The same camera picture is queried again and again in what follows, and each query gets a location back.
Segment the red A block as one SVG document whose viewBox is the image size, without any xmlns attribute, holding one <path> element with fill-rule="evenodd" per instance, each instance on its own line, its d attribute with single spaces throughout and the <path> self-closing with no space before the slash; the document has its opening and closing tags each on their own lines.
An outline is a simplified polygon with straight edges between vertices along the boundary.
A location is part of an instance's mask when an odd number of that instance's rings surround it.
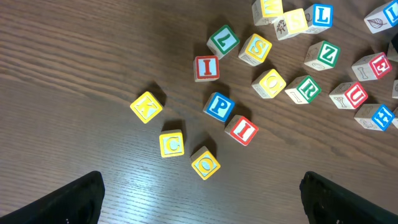
<svg viewBox="0 0 398 224">
<path fill-rule="evenodd" d="M 396 34 L 389 43 L 387 57 L 389 60 L 398 62 L 398 34 Z"/>
</svg>

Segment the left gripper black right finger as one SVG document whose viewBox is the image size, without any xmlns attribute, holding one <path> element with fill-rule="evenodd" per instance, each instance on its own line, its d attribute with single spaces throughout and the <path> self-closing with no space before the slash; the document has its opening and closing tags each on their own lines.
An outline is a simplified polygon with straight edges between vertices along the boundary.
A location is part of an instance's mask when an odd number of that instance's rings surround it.
<svg viewBox="0 0 398 224">
<path fill-rule="evenodd" d="M 313 171 L 300 183 L 304 212 L 310 224 L 397 224 L 397 215 Z"/>
</svg>

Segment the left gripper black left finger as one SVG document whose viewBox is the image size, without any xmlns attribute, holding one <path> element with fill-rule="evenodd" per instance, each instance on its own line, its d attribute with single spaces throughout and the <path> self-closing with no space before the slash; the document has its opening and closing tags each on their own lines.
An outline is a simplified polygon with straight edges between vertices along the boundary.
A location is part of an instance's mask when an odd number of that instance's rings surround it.
<svg viewBox="0 0 398 224">
<path fill-rule="evenodd" d="M 97 224 L 105 195 L 100 172 L 92 171 L 56 191 L 1 217 L 1 224 Z"/>
</svg>

